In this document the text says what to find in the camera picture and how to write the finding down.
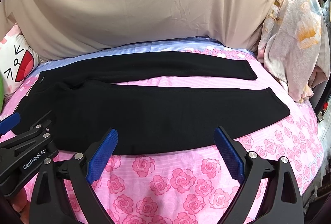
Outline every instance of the green object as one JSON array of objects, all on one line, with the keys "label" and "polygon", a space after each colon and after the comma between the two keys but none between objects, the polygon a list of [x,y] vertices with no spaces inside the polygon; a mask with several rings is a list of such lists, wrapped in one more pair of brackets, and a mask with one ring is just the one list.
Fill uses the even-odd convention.
[{"label": "green object", "polygon": [[2,76],[0,75],[0,112],[2,111],[3,105],[3,84],[2,84]]}]

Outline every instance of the metal bolt head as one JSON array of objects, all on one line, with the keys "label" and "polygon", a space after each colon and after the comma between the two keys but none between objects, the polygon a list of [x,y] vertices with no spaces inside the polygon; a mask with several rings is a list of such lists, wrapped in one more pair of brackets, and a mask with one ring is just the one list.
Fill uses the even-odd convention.
[{"label": "metal bolt head", "polygon": [[50,162],[51,162],[51,159],[50,158],[44,159],[44,164],[49,164]]},{"label": "metal bolt head", "polygon": [[289,162],[289,159],[287,159],[285,156],[281,157],[280,160],[281,160],[283,163],[288,163],[288,162]]},{"label": "metal bolt head", "polygon": [[83,158],[84,157],[84,154],[83,153],[76,153],[75,154],[75,159],[77,159],[77,160],[80,160],[81,158]]},{"label": "metal bolt head", "polygon": [[254,152],[254,151],[250,151],[250,152],[248,153],[248,156],[249,156],[250,158],[252,158],[252,159],[256,159],[256,158],[258,157],[258,154],[257,154],[256,152]]}]

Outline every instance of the textured blue rubber pad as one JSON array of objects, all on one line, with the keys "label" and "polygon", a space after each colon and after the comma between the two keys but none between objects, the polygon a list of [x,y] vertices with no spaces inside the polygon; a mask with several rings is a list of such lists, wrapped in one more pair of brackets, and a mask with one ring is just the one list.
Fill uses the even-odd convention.
[{"label": "textured blue rubber pad", "polygon": [[103,170],[117,146],[119,136],[115,129],[112,129],[102,144],[99,146],[88,164],[86,180],[92,184],[101,177]]},{"label": "textured blue rubber pad", "polygon": [[0,135],[8,133],[20,122],[20,115],[16,112],[0,122]]},{"label": "textured blue rubber pad", "polygon": [[244,163],[220,128],[215,129],[214,140],[231,177],[242,184],[245,180]]}]

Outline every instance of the pink floral blanket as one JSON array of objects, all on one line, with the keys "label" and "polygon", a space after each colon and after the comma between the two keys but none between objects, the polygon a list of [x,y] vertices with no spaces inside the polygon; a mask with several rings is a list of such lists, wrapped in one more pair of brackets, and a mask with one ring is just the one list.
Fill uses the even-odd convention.
[{"label": "pink floral blanket", "polygon": [[[280,156],[287,156],[300,192],[303,193],[323,159],[323,149],[317,139],[317,121],[310,103],[305,101],[296,104],[249,54],[211,46],[204,50],[183,48],[183,51],[237,60],[247,59],[258,79],[248,81],[221,77],[158,77],[124,84],[244,89],[270,87],[289,107],[291,114],[272,126],[240,138],[239,141],[247,150],[254,150],[263,158],[277,160]],[[25,80],[4,108],[0,119],[13,113],[37,78],[38,75],[34,75]],[[234,119],[233,124],[240,124],[240,121],[240,118]],[[2,141],[12,136],[9,132],[2,137]],[[72,154],[60,152],[55,160],[68,159]],[[29,199],[34,182],[35,178],[25,186]],[[65,185],[78,220],[87,223],[70,181],[65,181]],[[213,224],[218,222],[231,203],[239,184],[231,178],[216,146],[210,146],[168,154],[112,156],[101,178],[92,187],[116,224]],[[246,223],[255,218],[265,187],[266,180],[262,180]]]}]

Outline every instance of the red object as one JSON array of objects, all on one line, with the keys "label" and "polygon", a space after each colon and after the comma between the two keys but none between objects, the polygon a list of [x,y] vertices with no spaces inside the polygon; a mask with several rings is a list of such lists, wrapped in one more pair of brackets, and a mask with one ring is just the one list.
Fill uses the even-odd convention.
[{"label": "red object", "polygon": [[28,50],[26,50],[20,63],[19,70],[17,71],[15,82],[19,82],[25,79],[30,74],[33,67],[34,57]]},{"label": "red object", "polygon": [[324,105],[323,105],[323,110],[326,110],[327,108],[328,108],[328,103],[326,102],[326,103],[324,103]]}]

